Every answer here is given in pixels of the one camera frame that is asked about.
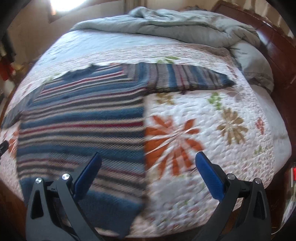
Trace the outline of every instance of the knit fabric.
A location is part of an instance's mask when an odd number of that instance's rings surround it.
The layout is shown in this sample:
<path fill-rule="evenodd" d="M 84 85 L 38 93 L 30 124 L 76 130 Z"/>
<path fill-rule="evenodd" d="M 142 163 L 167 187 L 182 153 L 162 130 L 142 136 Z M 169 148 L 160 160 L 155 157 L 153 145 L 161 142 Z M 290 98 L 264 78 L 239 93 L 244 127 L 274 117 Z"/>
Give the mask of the knit fabric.
<path fill-rule="evenodd" d="M 92 225 L 126 236 L 144 206 L 144 96 L 233 84 L 203 67 L 147 63 L 91 66 L 45 84 L 20 118 L 17 171 L 25 202 L 36 177 L 57 179 L 99 152 L 102 167 L 79 205 Z M 8 113 L 3 124 L 16 116 Z"/>

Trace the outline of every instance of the metal screw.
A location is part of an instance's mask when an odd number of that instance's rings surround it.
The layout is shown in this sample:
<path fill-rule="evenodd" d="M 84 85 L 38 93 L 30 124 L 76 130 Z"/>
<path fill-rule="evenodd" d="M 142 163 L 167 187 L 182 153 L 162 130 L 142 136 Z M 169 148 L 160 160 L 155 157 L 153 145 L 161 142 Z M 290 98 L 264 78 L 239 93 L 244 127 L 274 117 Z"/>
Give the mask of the metal screw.
<path fill-rule="evenodd" d="M 261 181 L 260 178 L 255 178 L 255 182 L 256 182 L 257 184 L 261 184 L 261 183 L 262 183 L 262 181 Z"/>
<path fill-rule="evenodd" d="M 42 179 L 40 177 L 36 178 L 35 183 L 39 184 L 40 182 L 42 182 Z"/>
<path fill-rule="evenodd" d="M 68 180 L 69 178 L 70 178 L 70 174 L 68 174 L 68 173 L 65 173 L 62 175 L 63 180 Z"/>
<path fill-rule="evenodd" d="M 232 173 L 230 173 L 230 174 L 227 175 L 227 178 L 229 180 L 234 180 L 235 179 L 235 175 L 233 175 Z"/>

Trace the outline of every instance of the wooden bed frame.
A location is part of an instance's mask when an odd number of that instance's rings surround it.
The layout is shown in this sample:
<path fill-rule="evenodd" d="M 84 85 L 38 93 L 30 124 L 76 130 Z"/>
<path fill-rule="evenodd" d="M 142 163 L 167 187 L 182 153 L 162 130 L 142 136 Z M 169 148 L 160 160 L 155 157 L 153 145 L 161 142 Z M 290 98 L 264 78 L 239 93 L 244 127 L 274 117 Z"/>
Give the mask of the wooden bed frame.
<path fill-rule="evenodd" d="M 275 88 L 271 97 L 286 124 L 292 145 L 291 158 L 275 175 L 272 183 L 266 189 L 271 208 L 272 224 L 273 227 L 277 228 L 280 225 L 284 211 L 286 170 L 296 160 L 296 48 L 293 45 L 293 40 L 285 36 L 280 28 L 254 12 L 243 10 L 237 5 L 224 1 L 218 1 L 213 7 L 212 12 L 221 13 L 253 26 L 257 30 L 262 42 L 259 50 L 266 57 L 272 68 Z M 6 207 L 8 213 L 11 213 L 9 217 L 10 221 L 24 235 L 25 207 L 23 202 L 13 195 L 1 181 L 0 189 L 0 201 Z M 232 227 L 237 213 L 237 211 L 233 212 L 226 229 L 229 230 Z M 196 235 L 198 229 L 196 228 L 153 240 L 166 240 L 168 238 L 174 240 L 191 240 Z"/>

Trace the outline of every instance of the wooden headboard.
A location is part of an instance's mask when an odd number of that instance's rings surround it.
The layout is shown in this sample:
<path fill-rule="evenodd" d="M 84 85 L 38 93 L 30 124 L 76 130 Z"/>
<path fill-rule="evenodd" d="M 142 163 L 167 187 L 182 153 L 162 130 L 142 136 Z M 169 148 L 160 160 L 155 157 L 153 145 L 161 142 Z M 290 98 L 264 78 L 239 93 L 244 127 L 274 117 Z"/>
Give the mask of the wooden headboard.
<path fill-rule="evenodd" d="M 261 40 L 259 51 L 268 60 L 274 75 L 274 91 L 271 97 L 286 124 L 292 145 L 290 160 L 294 160 L 296 158 L 296 48 L 293 46 L 293 40 L 260 15 L 231 3 L 218 1 L 212 12 L 251 25 L 257 30 Z"/>

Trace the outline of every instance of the bright window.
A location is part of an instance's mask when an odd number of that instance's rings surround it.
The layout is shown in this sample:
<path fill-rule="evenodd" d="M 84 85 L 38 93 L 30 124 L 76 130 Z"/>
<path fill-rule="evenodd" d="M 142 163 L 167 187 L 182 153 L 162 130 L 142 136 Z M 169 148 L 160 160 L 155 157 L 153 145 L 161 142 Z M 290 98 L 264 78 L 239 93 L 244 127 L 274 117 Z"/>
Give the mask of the bright window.
<path fill-rule="evenodd" d="M 85 1 L 86 0 L 50 0 L 50 3 L 54 12 L 66 12 L 78 7 Z"/>

